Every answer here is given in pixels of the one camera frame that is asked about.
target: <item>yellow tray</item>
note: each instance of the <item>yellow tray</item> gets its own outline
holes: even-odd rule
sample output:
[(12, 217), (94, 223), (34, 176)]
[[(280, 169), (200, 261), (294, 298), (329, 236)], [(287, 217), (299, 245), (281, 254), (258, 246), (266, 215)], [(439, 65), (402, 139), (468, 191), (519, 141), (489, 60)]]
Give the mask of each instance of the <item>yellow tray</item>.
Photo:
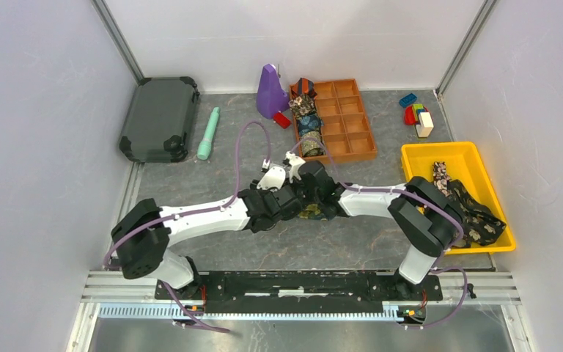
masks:
[(499, 206), (497, 196), (482, 163), (476, 145), (471, 142), (405, 144), (402, 146), (402, 169), (409, 181), (413, 176), (433, 180), (433, 163), (445, 161), (453, 179), (463, 182), (469, 194), (491, 209), (493, 215), (506, 222), (505, 231), (489, 246), (471, 244), (471, 248), (452, 248), (448, 254), (495, 253), (514, 251), (517, 244), (512, 237), (508, 219)]

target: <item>orange sorting tray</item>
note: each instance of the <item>orange sorting tray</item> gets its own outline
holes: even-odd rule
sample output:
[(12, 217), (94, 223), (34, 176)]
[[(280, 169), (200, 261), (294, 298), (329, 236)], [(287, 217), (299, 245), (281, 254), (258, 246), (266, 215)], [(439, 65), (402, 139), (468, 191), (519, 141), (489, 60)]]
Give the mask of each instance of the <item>orange sorting tray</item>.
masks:
[[(315, 103), (318, 117), (323, 121), (323, 127), (320, 129), (323, 142), (336, 164), (376, 158), (377, 145), (357, 82), (354, 79), (316, 82), (314, 90), (317, 93)], [(292, 124), (298, 141), (296, 117), (292, 119)], [(299, 146), (299, 156), (302, 155), (303, 150)], [(304, 159), (329, 164), (327, 155)]]

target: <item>purple object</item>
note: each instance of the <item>purple object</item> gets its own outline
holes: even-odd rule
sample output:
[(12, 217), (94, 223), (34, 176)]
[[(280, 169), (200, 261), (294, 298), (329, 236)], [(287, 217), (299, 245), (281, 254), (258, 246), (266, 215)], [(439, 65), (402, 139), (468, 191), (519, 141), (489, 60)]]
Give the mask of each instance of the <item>purple object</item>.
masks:
[(271, 64), (262, 68), (256, 107), (258, 112), (269, 120), (274, 114), (288, 110), (288, 93), (282, 89), (277, 71)]

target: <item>floral cloth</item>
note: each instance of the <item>floral cloth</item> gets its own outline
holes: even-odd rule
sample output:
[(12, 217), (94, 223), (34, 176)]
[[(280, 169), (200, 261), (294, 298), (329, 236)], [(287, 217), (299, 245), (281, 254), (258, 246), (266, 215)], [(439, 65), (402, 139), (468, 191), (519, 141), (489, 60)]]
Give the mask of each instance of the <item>floral cloth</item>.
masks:
[(316, 105), (314, 99), (303, 93), (288, 102), (290, 110), (295, 117), (303, 117), (305, 115), (316, 114)]
[(485, 205), (478, 203), (460, 180), (452, 180), (446, 163), (433, 164), (433, 184), (463, 211), (463, 243), (456, 247), (468, 248), (471, 243), (487, 246), (497, 241), (506, 229), (506, 223), (496, 218)]

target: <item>red object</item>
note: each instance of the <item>red object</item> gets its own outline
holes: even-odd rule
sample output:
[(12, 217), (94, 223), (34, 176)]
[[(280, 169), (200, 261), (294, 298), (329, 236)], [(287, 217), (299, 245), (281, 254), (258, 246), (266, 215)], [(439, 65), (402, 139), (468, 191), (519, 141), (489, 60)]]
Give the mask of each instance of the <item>red object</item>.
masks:
[(277, 122), (277, 125), (280, 125), (282, 128), (288, 128), (291, 123), (290, 120), (287, 119), (281, 112), (273, 115), (273, 120)]
[(405, 125), (415, 125), (416, 117), (413, 114), (413, 105), (405, 109)]

